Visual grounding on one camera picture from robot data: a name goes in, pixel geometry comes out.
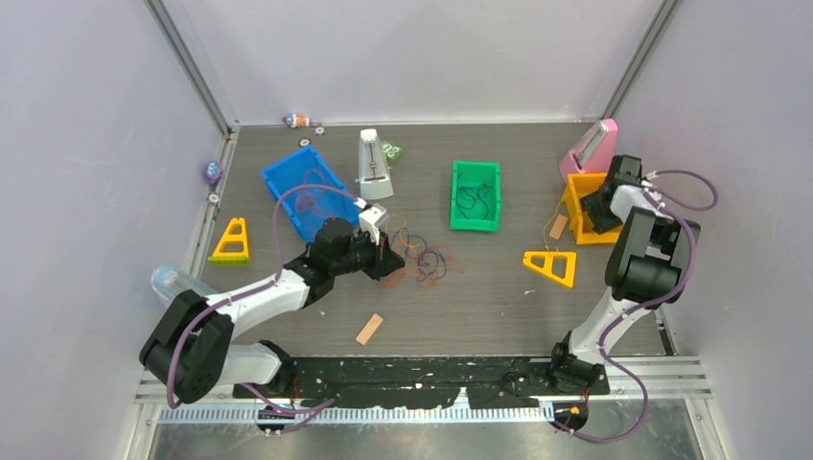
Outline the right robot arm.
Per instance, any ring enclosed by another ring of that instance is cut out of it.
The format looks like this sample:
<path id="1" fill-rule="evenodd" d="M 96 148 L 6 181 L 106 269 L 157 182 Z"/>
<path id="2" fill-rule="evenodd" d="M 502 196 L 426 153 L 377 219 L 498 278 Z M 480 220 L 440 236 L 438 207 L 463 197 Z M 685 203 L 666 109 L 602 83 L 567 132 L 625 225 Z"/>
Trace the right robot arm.
<path id="1" fill-rule="evenodd" d="M 548 384 L 564 394 L 590 389 L 633 324 L 680 298 L 700 232 L 697 223 L 669 215 L 640 159 L 631 155 L 615 156 L 602 184 L 579 203 L 593 230 L 616 230 L 619 236 L 606 265 L 603 297 L 551 352 Z"/>

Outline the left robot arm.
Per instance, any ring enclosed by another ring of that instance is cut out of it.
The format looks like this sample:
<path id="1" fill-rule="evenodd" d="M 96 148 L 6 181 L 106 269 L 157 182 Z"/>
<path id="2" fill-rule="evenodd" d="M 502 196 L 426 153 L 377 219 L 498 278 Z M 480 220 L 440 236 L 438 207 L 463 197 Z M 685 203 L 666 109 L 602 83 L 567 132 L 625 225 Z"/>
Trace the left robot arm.
<path id="1" fill-rule="evenodd" d="M 195 403 L 220 385 L 288 395 L 294 382 L 290 355 L 269 340 L 237 345 L 235 339 L 322 299 L 339 276 L 362 272 L 379 281 L 405 265 L 384 231 L 356 231 L 347 220 L 330 218 L 300 255 L 264 280 L 209 296 L 191 288 L 179 292 L 139 360 L 164 383 L 172 408 Z"/>

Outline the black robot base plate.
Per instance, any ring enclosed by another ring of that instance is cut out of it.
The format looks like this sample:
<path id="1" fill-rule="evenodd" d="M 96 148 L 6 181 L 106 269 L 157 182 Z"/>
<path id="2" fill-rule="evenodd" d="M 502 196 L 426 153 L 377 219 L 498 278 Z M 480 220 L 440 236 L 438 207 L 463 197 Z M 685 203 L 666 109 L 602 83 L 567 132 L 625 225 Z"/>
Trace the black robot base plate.
<path id="1" fill-rule="evenodd" d="M 331 400 L 338 408 L 447 408 L 464 394 L 470 407 L 523 408 L 541 397 L 605 396 L 607 378 L 590 389 L 553 379 L 549 361 L 530 356 L 295 357 L 268 384 L 265 397 L 306 407 Z"/>

